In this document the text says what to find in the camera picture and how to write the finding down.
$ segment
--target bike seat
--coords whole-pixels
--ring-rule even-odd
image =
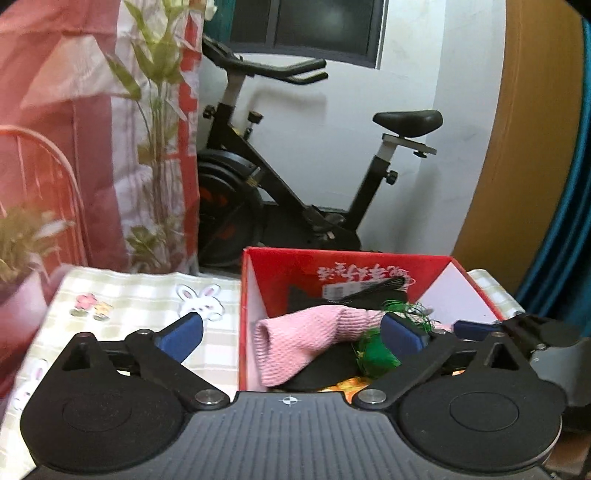
[[[437,110],[381,112],[374,115],[374,123],[401,137],[415,138],[437,130],[443,125],[443,116]]]

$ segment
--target pink sock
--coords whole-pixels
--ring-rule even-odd
[[[377,327],[383,312],[321,305],[256,323],[254,342],[261,382],[286,382],[328,347],[357,340]]]

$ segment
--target bike handlebar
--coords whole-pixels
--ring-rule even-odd
[[[260,75],[294,85],[309,85],[326,80],[329,77],[326,72],[304,78],[295,77],[295,75],[325,68],[326,60],[311,59],[287,67],[274,67],[237,57],[230,48],[206,35],[203,36],[203,54],[217,67],[223,68],[224,70],[243,73],[248,76]]]

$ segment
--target window frame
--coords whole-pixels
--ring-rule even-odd
[[[234,42],[232,38],[232,30],[230,29],[229,47],[240,53],[271,53],[280,55],[294,55],[299,57],[320,58],[326,60],[341,61],[344,63],[351,63],[354,65],[369,67],[377,69],[379,64],[380,49],[382,44],[382,30],[384,27],[384,16],[388,6],[388,0],[374,0],[374,8],[371,16],[371,23],[369,27],[368,38],[368,53],[367,55],[359,55],[355,53],[345,53],[334,50],[324,50],[314,47],[289,47],[278,45],[275,46],[275,36],[277,32],[277,24],[279,21],[279,8],[281,0],[271,0],[269,5],[269,17],[267,22],[267,33],[265,35],[265,43],[250,43],[250,42]]]

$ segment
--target red box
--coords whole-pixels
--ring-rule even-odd
[[[284,248],[247,248],[242,262],[239,389],[265,390],[252,345],[254,324],[283,315],[288,286],[320,297],[325,285],[403,276],[411,303],[432,308],[444,325],[493,323],[501,313],[452,257]]]

